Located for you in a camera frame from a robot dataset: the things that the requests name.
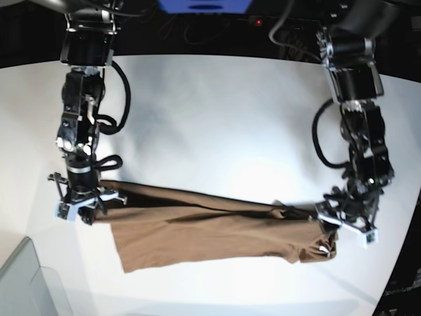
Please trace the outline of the brown t-shirt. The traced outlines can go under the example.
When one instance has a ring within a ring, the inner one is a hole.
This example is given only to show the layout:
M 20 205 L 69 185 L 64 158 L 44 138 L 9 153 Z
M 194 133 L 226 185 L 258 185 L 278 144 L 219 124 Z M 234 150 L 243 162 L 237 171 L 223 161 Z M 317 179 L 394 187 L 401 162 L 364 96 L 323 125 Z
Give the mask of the brown t-shirt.
M 319 244 L 316 212 L 184 190 L 104 181 L 127 197 L 108 201 L 96 223 L 111 226 L 123 270 L 235 257 L 279 257 L 289 263 L 333 259 L 336 243 Z

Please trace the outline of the translucent plastic bin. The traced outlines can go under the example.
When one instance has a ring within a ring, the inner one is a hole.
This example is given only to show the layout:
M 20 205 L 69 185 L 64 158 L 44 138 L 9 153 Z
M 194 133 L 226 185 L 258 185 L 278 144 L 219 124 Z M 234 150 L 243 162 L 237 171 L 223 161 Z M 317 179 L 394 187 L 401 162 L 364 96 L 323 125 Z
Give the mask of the translucent plastic bin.
M 1 267 L 1 314 L 74 314 L 58 272 L 40 264 L 29 237 L 17 245 Z

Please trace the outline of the blue box at top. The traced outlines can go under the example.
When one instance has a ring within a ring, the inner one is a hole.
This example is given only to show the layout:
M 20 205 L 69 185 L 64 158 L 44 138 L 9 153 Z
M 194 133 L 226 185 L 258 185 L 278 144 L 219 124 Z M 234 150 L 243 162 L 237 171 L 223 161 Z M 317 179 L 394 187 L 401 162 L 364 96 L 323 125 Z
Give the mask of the blue box at top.
M 252 0 L 159 0 L 158 3 L 169 14 L 243 14 Z

